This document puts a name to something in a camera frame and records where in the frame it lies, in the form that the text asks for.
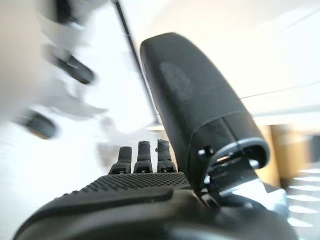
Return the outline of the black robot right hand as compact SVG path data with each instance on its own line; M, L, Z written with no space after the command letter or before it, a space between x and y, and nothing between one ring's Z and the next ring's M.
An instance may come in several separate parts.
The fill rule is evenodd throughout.
M140 46L168 139L119 149L109 173L38 209L16 240L295 240L286 192L260 180L269 146L216 66L170 32Z

